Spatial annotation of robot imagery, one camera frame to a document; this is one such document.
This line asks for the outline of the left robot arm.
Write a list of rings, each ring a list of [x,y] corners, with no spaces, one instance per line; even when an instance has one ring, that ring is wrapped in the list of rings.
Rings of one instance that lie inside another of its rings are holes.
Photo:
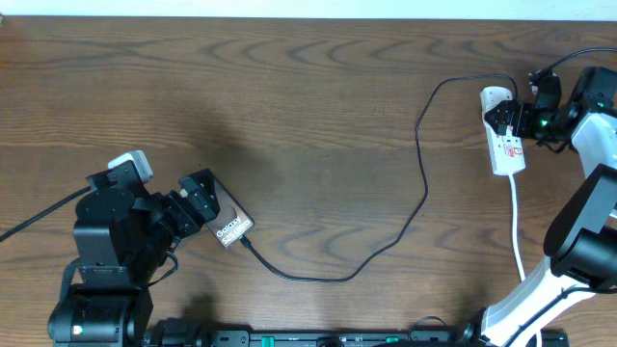
[[[75,207],[79,256],[63,274],[48,334],[56,346],[139,346],[156,270],[220,213],[215,176],[205,169],[182,177],[179,192],[150,193],[127,161],[88,181]]]

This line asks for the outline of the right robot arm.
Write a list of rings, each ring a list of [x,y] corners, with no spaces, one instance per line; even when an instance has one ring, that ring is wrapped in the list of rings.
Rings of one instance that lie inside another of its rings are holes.
[[[494,173],[521,171],[521,141],[529,139],[571,147],[585,179],[550,224],[539,265],[468,324],[464,339],[471,343],[524,346],[568,308],[616,291],[616,230],[606,223],[616,216],[616,73],[585,68],[566,102],[551,68],[529,80],[531,103],[502,87],[480,94]]]

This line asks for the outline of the white power strip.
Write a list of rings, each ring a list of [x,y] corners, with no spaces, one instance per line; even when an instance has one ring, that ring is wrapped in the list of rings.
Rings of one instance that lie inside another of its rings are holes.
[[[493,174],[507,176],[524,170],[525,162],[521,139],[512,135],[510,126],[506,127],[504,135],[497,134],[485,120],[485,115],[489,111],[494,111],[501,101],[512,101],[512,93],[503,87],[486,87],[480,93],[480,100],[482,123],[486,128]]]

